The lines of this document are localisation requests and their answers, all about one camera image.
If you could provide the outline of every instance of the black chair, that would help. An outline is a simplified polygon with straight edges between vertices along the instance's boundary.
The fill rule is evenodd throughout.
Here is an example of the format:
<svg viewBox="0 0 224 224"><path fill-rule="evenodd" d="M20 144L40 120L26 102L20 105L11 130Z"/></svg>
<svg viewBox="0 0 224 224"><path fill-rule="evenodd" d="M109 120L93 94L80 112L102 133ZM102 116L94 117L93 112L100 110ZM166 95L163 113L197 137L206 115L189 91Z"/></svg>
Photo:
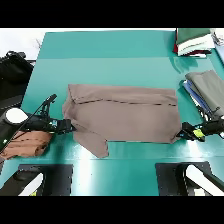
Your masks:
<svg viewBox="0 0 224 224"><path fill-rule="evenodd" d="M5 110L7 110L10 107L21 106L23 97L26 92L26 88L29 83L29 78L33 70L33 65L31 65L30 63L35 62L34 60L25 60L26 55L24 52L19 52L18 54L15 53L15 55L16 57L19 57L19 60L16 61L17 63L16 66L19 66L20 72L23 69L24 70L26 69L25 72L28 74L29 77L25 81L22 81L22 82L12 81L11 79L8 79L7 76L0 77L0 116L4 113Z"/></svg>

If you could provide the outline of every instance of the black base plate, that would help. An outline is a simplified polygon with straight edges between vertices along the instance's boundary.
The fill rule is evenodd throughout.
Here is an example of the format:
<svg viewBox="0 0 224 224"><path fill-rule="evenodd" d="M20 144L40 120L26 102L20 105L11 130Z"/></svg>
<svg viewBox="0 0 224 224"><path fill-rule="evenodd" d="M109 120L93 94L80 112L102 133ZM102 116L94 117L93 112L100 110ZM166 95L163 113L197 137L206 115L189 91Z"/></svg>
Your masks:
<svg viewBox="0 0 224 224"><path fill-rule="evenodd" d="M178 190L178 183L175 172L180 164L192 164L202 171L212 174L209 162L186 162L186 163L156 163L156 175L160 196L181 196ZM189 189L189 195L194 195L194 188Z"/></svg>
<svg viewBox="0 0 224 224"><path fill-rule="evenodd" d="M69 196L71 194L73 165L20 164L18 170L29 170L31 167L41 167L47 171L46 181L44 186L41 186L42 189L37 191L37 196Z"/></svg>

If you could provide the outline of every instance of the teal tabletop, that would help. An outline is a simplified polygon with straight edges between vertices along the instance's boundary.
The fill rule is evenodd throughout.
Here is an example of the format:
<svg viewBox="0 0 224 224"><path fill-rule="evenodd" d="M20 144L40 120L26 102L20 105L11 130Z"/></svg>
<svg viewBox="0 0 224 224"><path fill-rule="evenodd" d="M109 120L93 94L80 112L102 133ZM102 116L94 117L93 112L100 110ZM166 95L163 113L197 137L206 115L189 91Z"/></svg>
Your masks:
<svg viewBox="0 0 224 224"><path fill-rule="evenodd" d="M176 90L181 121L202 120L181 86L188 72L214 69L224 79L215 50L204 58L177 57L172 31L96 31L47 33L27 88L22 109L33 113L57 94L51 117L62 119L68 84L144 86ZM178 140L174 144L109 142L109 156L98 159L73 140L72 133L54 136L44 154L6 161L0 187L19 164L73 164L71 195L158 195L158 162L209 161L224 180L224 141Z"/></svg>

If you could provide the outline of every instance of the brown cloth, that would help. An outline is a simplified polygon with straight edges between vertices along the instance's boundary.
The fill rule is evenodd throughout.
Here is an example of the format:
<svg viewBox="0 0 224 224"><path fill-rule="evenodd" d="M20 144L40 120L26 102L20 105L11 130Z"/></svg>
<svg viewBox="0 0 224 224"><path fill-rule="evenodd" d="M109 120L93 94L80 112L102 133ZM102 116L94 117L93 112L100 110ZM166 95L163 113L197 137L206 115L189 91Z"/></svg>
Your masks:
<svg viewBox="0 0 224 224"><path fill-rule="evenodd" d="M173 143L181 130L172 89L70 84L62 110L74 139L99 158L107 141Z"/></svg>
<svg viewBox="0 0 224 224"><path fill-rule="evenodd" d="M43 131L19 131L0 154L0 157L11 159L15 156L31 157L42 155L51 138L52 134Z"/></svg>

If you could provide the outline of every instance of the black bag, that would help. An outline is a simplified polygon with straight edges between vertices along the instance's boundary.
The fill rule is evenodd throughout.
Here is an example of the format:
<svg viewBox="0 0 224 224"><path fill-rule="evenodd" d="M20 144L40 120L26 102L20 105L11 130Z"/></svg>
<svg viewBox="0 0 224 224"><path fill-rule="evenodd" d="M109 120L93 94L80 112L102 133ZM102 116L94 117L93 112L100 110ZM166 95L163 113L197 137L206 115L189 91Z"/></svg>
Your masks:
<svg viewBox="0 0 224 224"><path fill-rule="evenodd" d="M0 58L0 78L13 83L28 83L33 65L25 57L24 52L9 51L5 57Z"/></svg>

